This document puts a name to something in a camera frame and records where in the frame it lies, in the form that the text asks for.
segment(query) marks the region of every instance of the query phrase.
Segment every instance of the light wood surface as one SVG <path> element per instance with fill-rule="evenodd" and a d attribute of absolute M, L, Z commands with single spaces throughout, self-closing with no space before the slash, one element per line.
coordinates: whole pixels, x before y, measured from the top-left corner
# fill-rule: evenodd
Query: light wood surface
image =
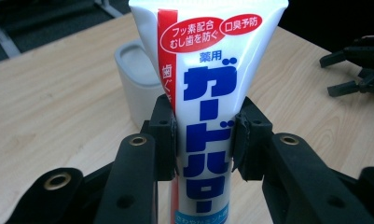
<path fill-rule="evenodd" d="M 45 172 L 75 167 L 87 175 L 111 162 L 120 141 L 138 133 L 113 54 L 137 38 L 132 15 L 0 63 L 0 223 Z M 303 137 L 326 164 L 358 177 L 374 166 L 374 95 L 331 98 L 326 87 L 359 68 L 321 68 L 328 52 L 278 28 L 248 96 L 276 133 Z M 271 223 L 261 182 L 232 176 L 232 223 Z M 159 223 L 168 216 L 168 183 L 159 183 Z"/>

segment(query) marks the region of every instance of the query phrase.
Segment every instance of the black mechanical part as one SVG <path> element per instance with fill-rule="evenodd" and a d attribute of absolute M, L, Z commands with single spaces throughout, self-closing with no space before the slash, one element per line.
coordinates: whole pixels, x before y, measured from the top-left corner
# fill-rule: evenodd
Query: black mechanical part
<path fill-rule="evenodd" d="M 170 104 L 162 100 L 154 109 L 156 121 L 146 121 L 141 133 L 126 137 L 114 162 L 84 178 L 72 168 L 44 174 L 7 223 L 157 223 L 157 182 L 172 178 L 175 169 L 176 124 Z M 154 138 L 155 132 L 166 136 Z M 171 143 L 159 143 L 160 138 Z M 236 116 L 234 139 L 233 171 L 246 181 L 263 178 L 274 223 L 374 223 L 374 167 L 357 180 L 331 170 L 302 138 L 273 134 L 269 120 L 248 98 Z M 161 161 L 160 153 L 171 156 Z M 174 166 L 160 169 L 164 162 Z"/>
<path fill-rule="evenodd" d="M 62 223 L 75 209 L 73 199 L 83 181 L 74 168 L 41 175 L 19 200 L 7 223 Z"/>
<path fill-rule="evenodd" d="M 302 138 L 277 133 L 268 154 L 270 171 L 262 188 L 274 223 L 374 223 Z"/>
<path fill-rule="evenodd" d="M 368 35 L 354 40 L 351 46 L 321 58 L 320 64 L 324 68 L 343 61 L 362 67 L 358 74 L 361 80 L 328 87 L 329 95 L 337 97 L 354 92 L 374 93 L 374 36 Z"/>
<path fill-rule="evenodd" d="M 104 188 L 94 223 L 158 223 L 155 139 L 126 137 Z"/>
<path fill-rule="evenodd" d="M 243 180 L 262 180 L 264 175 L 265 149 L 273 135 L 271 122 L 246 97 L 242 109 L 236 115 L 236 128 L 233 146 L 233 168 Z"/>
<path fill-rule="evenodd" d="M 158 97 L 151 120 L 145 121 L 140 133 L 149 133 L 156 140 L 158 181 L 172 180 L 178 172 L 175 161 L 177 122 L 166 94 Z"/>

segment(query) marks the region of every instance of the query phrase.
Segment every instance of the white toothpaste tube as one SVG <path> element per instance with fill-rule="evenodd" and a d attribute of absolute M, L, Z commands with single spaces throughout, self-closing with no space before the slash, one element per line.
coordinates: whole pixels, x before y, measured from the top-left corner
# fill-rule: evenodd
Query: white toothpaste tube
<path fill-rule="evenodd" d="M 229 223 L 235 115 L 288 2 L 131 0 L 129 5 L 177 120 L 179 176 L 172 182 L 170 221 Z"/>

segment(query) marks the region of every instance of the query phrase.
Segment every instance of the white container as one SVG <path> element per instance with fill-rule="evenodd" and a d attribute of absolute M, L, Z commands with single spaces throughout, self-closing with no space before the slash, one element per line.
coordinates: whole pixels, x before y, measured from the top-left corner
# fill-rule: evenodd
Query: white container
<path fill-rule="evenodd" d="M 144 120 L 151 119 L 157 98 L 164 90 L 140 39 L 119 47 L 115 60 L 132 120 L 141 129 Z"/>

